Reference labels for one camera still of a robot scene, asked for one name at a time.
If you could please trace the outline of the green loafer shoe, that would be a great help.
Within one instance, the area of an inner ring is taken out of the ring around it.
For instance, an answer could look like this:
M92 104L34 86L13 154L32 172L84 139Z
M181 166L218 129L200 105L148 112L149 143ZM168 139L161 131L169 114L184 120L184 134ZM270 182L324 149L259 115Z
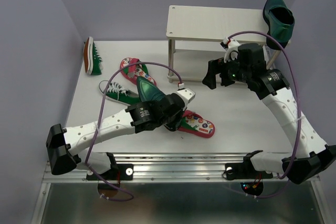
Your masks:
M157 102L163 99L166 94L164 94L157 86L155 86L153 83L147 81L144 77L138 77L137 78L137 90L139 97L142 102L151 102L154 104L154 108L158 109L158 111L162 114L160 111Z
M292 37L295 18L284 0L267 0L263 8L263 19L268 26L267 34L285 48Z

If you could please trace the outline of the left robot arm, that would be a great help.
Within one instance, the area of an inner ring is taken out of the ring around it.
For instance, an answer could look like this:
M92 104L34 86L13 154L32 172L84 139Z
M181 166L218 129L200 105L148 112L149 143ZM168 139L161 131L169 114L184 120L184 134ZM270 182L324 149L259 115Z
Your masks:
M104 178L113 178L117 166L111 154L93 154L91 145L175 123L194 97L191 92L182 90L164 96L161 101L131 105L101 122L67 128L60 124L53 125L46 141L51 173L63 175L89 166Z

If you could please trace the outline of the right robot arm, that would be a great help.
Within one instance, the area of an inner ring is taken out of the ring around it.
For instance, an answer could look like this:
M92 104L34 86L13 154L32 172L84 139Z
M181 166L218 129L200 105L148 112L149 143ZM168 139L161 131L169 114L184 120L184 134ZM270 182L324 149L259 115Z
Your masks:
M295 153L253 151L241 163L229 163L223 173L225 179L254 179L258 175L272 178L277 173L299 185L328 168L335 161L335 146L328 145L298 111L298 97L281 71L266 68L263 47L256 43L243 44L228 54L228 58L208 62L202 83L216 89L219 76L225 87L236 82L247 84L275 116Z

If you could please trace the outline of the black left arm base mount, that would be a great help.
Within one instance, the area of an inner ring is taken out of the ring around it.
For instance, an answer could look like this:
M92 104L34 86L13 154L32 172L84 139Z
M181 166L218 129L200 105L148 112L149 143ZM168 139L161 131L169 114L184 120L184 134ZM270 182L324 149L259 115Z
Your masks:
M100 177L106 180L133 180L134 166L131 163L117 163L112 153L93 153L89 162Z

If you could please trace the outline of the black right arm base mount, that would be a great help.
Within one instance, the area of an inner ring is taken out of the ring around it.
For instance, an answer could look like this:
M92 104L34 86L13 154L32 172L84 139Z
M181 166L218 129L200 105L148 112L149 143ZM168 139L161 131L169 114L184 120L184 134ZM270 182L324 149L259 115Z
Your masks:
M222 177L226 180L236 179L272 179L273 174L266 171L256 171L251 162L251 158L262 150L253 151L243 157L241 163L226 163Z

